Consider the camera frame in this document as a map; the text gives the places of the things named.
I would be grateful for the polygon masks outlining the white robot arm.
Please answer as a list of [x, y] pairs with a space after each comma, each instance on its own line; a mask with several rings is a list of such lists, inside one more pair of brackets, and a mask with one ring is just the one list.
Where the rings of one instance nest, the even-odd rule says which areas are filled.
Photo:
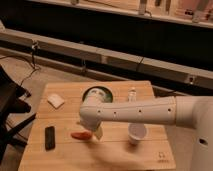
[[80, 106], [80, 124], [95, 132], [104, 121], [176, 125], [196, 129], [190, 171], [213, 171], [213, 96], [169, 96], [113, 102], [112, 93], [88, 89]]

